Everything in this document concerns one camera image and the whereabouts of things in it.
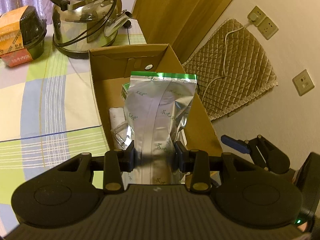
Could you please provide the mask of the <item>crinkled clear wrapper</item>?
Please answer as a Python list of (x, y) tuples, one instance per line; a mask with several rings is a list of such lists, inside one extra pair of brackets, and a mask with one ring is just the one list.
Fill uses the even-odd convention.
[(119, 145), (119, 148), (122, 150), (127, 149), (134, 139), (133, 129), (129, 126), (127, 121), (124, 121), (116, 128), (111, 129), (111, 134)]

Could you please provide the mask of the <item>clear packaged white item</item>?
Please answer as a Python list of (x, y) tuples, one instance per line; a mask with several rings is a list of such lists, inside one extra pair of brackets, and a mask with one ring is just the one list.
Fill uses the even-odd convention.
[(124, 109), (122, 107), (110, 108), (109, 114), (110, 114), (111, 129), (116, 128), (119, 124), (126, 121), (125, 115), (124, 115)]

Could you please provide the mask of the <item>silver foil pouch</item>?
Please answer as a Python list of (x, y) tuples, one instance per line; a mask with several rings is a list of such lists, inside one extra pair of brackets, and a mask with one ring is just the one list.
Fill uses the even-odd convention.
[(124, 112), (134, 132), (135, 168), (125, 185), (184, 182), (174, 143), (184, 129), (196, 92), (195, 74), (132, 72)]

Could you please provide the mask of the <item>green medicine box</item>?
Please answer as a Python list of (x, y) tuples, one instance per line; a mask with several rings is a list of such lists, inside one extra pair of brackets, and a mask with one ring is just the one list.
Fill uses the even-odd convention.
[(130, 87), (130, 83), (129, 82), (123, 84), (122, 87), (121, 87), (121, 97), (123, 98), (123, 100), (126, 100), (129, 87)]

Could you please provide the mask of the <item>quilted chair cushion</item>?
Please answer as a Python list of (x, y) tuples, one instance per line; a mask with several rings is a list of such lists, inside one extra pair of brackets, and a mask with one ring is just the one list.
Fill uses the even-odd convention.
[(197, 76), (197, 93), (210, 120), (231, 115), (277, 86), (263, 46), (246, 26), (225, 20), (183, 68)]

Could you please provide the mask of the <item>checkered tablecloth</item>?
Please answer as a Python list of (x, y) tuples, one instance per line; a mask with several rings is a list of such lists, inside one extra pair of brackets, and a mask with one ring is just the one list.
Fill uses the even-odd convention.
[(95, 107), (88, 60), (52, 44), (17, 67), (1, 65), (1, 235), (18, 224), (11, 196), (25, 181), (81, 153), (108, 150)]

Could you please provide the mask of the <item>cardboard box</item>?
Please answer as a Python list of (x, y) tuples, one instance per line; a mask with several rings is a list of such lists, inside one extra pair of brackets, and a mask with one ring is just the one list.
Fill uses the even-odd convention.
[(125, 172), (129, 184), (177, 184), (183, 173), (174, 163), (174, 143), (187, 149), (222, 152), (196, 89), (168, 44), (112, 46), (89, 52), (92, 85), (100, 121), (110, 148), (118, 143), (111, 126), (112, 108), (124, 113), (134, 142), (136, 166)]

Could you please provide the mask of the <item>wooden door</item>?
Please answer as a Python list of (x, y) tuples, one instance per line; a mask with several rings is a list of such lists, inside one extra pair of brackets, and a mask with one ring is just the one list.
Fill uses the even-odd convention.
[(187, 61), (232, 0), (135, 0), (133, 16), (148, 43), (171, 45)]

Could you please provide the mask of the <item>steel electric kettle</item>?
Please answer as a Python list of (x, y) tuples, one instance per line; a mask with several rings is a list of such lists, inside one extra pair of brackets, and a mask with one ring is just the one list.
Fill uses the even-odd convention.
[(53, 45), (73, 59), (87, 59), (92, 49), (114, 43), (131, 12), (121, 0), (50, 0), (53, 3)]

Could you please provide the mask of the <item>black orange food bowl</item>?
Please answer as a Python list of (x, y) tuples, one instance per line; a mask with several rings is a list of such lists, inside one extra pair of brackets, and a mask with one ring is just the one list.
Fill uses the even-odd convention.
[(1, 15), (1, 59), (8, 67), (16, 67), (44, 52), (47, 23), (35, 7), (23, 6)]

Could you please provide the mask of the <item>wall socket plate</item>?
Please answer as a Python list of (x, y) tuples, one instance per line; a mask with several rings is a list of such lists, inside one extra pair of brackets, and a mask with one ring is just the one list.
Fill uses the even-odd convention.
[(266, 40), (269, 40), (279, 30), (277, 25), (258, 6), (251, 10), (247, 18)]

